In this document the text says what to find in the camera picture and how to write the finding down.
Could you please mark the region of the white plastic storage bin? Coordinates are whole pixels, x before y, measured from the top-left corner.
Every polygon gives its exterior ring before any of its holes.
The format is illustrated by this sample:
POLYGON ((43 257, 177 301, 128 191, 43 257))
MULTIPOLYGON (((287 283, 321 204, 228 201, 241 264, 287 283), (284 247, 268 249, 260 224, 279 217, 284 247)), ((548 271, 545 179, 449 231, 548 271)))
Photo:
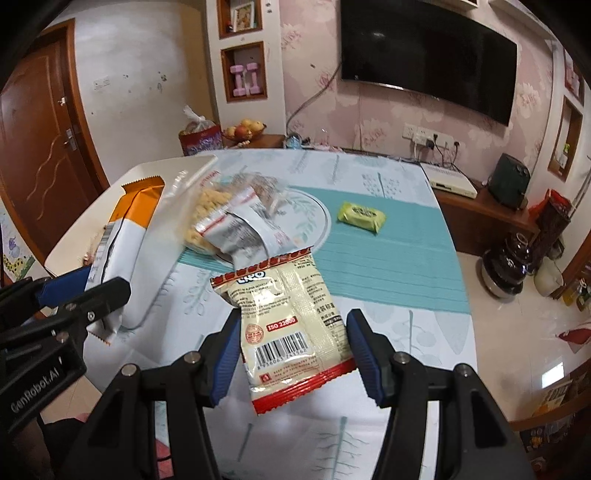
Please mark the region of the white plastic storage bin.
POLYGON ((157 203, 172 191, 176 177, 185 173, 188 180, 199 178, 214 166, 216 156, 199 154, 139 164, 108 187, 73 223, 51 250, 45 269, 61 276, 82 266, 91 241, 101 239, 105 231, 130 215, 146 227, 157 203))

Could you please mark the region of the red gift box with bag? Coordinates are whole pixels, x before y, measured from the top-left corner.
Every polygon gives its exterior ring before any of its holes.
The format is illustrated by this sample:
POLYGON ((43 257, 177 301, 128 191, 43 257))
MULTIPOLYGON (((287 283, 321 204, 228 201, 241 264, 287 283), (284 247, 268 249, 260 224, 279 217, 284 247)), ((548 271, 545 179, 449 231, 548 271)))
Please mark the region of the red gift box with bag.
POLYGON ((197 155, 202 151, 221 150, 221 126, 195 113, 190 105, 183 107, 183 114, 187 118, 187 124, 179 131, 178 140, 184 156, 197 155))

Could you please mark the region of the puffed corn clear bag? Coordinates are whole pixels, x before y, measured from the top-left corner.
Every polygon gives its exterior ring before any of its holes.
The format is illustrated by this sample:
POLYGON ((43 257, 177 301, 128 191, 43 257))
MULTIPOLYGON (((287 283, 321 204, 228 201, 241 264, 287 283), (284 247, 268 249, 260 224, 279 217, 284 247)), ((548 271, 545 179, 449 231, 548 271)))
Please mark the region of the puffed corn clear bag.
POLYGON ((287 183, 259 173, 223 177, 219 171, 213 170, 199 180, 193 190, 193 208, 184 234, 184 245, 202 255, 215 255, 221 251, 204 238, 204 230, 221 220, 231 207, 256 197, 263 204, 263 215, 271 219, 287 202, 287 183))

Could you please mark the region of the fruit bowl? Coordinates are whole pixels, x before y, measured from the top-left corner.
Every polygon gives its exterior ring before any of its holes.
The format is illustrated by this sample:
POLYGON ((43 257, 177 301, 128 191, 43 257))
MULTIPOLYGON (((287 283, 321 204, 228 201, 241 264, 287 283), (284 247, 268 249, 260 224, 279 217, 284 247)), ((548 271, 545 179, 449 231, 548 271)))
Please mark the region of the fruit bowl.
POLYGON ((235 143, 253 141, 262 136, 264 130, 266 130, 266 124, 262 121, 242 119, 238 125, 224 129, 222 137, 235 143))

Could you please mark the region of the framed photo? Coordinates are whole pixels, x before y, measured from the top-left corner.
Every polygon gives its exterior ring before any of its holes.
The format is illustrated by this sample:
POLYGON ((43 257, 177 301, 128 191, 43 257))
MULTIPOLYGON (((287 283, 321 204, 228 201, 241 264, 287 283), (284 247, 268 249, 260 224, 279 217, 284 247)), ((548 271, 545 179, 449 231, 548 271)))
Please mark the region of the framed photo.
POLYGON ((232 31, 250 30, 256 23, 256 6, 253 1, 236 5, 232 8, 232 31))

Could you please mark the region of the beige red cracker packet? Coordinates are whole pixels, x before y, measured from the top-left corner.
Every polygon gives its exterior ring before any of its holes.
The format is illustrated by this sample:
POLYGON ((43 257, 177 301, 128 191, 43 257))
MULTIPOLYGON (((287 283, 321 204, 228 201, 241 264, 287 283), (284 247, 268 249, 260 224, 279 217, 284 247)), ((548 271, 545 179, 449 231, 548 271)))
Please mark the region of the beige red cracker packet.
POLYGON ((263 415, 356 370, 346 324, 311 249, 211 278, 240 310, 250 399, 263 415))

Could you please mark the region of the white zip snack bag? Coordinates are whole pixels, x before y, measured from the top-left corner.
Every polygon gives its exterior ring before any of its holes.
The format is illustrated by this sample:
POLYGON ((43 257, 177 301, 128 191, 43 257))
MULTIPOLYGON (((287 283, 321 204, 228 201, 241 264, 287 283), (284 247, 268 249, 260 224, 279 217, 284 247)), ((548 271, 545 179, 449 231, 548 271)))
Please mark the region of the white zip snack bag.
POLYGON ((231 259, 235 270, 296 249, 290 236, 263 215, 263 204, 256 197, 231 207, 221 220, 205 228, 204 238, 231 259))

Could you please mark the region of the orange white snack bag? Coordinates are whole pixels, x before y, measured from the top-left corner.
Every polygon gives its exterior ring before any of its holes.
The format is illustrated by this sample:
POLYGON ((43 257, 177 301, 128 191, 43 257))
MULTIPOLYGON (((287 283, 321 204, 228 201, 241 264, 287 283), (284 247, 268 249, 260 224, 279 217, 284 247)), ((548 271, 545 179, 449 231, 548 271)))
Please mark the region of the orange white snack bag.
POLYGON ((113 209, 95 251, 86 291, 116 277, 130 281, 164 180, 151 176, 127 183, 122 188, 124 194, 113 209))

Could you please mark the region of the pink dumbbell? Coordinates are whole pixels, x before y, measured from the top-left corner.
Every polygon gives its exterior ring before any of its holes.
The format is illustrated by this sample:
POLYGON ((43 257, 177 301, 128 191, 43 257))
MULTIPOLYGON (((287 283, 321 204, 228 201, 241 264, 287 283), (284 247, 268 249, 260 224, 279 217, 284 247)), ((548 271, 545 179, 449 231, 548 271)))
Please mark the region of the pink dumbbell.
POLYGON ((243 73, 245 73, 245 67, 242 64, 232 65, 229 69, 229 72, 235 81, 235 87, 232 90, 232 97, 239 98, 246 96, 246 88, 245 84, 243 83, 243 73))
POLYGON ((245 89, 249 96, 256 96, 262 93, 257 80, 257 72, 259 72, 259 64, 256 62, 247 63, 245 66, 245 89))

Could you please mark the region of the left pink dumbbell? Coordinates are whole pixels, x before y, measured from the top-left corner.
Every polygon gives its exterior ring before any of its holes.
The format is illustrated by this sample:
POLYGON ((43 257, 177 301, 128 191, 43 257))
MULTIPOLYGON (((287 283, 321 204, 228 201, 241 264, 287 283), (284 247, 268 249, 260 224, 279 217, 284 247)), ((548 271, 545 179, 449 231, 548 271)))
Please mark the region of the left pink dumbbell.
POLYGON ((245 84, 243 83, 243 73, 245 73, 245 67, 242 64, 232 65, 229 69, 229 72, 235 81, 235 87, 232 90, 232 97, 239 98, 246 96, 246 88, 245 84))

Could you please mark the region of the green pineapple cake pack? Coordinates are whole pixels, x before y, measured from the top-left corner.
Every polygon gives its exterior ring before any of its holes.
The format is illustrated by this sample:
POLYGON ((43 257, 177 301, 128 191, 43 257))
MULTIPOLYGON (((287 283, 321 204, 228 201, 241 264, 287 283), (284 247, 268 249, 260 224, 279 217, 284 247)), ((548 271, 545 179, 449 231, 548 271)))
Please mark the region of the green pineapple cake pack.
POLYGON ((344 202, 339 208, 338 221, 378 234, 381 227, 386 223, 387 216, 382 211, 374 208, 344 202))

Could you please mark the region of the red bag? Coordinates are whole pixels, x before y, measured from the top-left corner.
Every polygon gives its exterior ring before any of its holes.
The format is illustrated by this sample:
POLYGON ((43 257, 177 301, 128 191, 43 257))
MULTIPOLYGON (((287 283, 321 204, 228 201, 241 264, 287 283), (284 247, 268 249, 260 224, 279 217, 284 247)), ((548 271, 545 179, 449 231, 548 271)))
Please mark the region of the red bag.
POLYGON ((558 214, 568 218, 571 208, 572 203, 568 198, 557 190, 548 189, 539 203, 528 208, 528 214, 538 229, 542 230, 558 214))

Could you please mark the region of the wooden door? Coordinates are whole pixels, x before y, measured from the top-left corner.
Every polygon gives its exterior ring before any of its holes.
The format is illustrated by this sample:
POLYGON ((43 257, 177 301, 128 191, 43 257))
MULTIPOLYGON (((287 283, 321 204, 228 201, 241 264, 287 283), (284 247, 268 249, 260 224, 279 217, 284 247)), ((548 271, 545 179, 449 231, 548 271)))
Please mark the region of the wooden door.
POLYGON ((109 182, 78 85, 75 22, 45 29, 1 92, 1 199, 45 261, 109 182))

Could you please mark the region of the right pink dumbbell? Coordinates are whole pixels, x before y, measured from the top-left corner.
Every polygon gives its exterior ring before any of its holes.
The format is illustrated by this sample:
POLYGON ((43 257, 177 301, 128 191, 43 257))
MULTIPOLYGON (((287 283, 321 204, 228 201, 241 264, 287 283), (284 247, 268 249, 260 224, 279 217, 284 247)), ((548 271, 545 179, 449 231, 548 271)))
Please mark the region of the right pink dumbbell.
POLYGON ((247 63, 245 66, 245 89, 249 96, 256 96, 262 93, 257 80, 257 72, 259 72, 259 64, 256 62, 247 63))

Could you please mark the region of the white bucket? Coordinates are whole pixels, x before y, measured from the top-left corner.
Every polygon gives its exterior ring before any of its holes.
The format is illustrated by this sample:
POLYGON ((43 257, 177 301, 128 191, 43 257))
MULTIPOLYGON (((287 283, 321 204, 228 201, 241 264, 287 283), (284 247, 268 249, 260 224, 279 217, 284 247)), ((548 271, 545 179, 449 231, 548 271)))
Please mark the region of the white bucket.
POLYGON ((554 260, 544 257, 535 276, 534 285, 543 297, 549 297, 554 291, 564 286, 562 272, 554 260))

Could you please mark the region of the white set-top box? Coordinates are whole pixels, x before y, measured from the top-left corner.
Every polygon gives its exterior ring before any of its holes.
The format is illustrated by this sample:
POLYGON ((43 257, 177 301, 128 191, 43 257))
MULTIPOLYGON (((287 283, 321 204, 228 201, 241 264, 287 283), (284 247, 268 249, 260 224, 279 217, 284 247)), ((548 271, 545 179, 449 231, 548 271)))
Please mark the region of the white set-top box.
POLYGON ((464 174, 430 163, 421 163, 420 166, 433 189, 470 199, 477 198, 478 191, 464 174))

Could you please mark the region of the blue snow globe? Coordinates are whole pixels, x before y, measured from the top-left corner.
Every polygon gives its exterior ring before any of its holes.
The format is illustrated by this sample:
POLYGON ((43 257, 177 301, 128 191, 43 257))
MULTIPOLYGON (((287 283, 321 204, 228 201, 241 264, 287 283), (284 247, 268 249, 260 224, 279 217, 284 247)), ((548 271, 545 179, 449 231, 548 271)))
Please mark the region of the blue snow globe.
POLYGON ((284 139, 283 146, 285 149, 301 150, 303 149, 303 139, 297 132, 290 133, 284 139))

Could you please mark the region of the wooden tv cabinet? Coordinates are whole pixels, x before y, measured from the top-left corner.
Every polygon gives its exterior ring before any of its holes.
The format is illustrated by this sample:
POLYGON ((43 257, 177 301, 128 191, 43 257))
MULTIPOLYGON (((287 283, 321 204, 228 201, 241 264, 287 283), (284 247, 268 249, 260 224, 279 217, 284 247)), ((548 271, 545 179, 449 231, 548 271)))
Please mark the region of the wooden tv cabinet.
POLYGON ((431 188, 419 165, 385 157, 287 149, 219 151, 225 175, 276 176, 324 202, 332 216, 342 203, 377 209, 387 221, 377 240, 418 249, 455 249, 481 255, 513 233, 532 240, 538 227, 482 189, 475 199, 431 188))

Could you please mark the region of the black wall television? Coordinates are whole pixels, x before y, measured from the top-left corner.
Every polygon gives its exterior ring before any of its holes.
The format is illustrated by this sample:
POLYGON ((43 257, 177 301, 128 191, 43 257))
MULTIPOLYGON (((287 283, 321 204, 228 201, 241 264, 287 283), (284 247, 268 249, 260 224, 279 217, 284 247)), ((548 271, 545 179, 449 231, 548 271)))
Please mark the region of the black wall television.
POLYGON ((515 42, 424 1, 342 1, 342 79, 446 100, 507 126, 515 42))

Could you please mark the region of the wall power outlet strip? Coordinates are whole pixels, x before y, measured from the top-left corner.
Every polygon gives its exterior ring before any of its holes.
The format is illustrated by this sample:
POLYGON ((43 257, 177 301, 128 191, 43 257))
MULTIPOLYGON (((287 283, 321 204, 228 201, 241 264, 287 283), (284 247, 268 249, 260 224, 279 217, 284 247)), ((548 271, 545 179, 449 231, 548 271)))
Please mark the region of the wall power outlet strip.
POLYGON ((426 146, 428 141, 432 141, 442 150, 453 150, 459 145, 458 141, 451 135, 409 123, 405 124, 402 137, 417 146, 426 146))

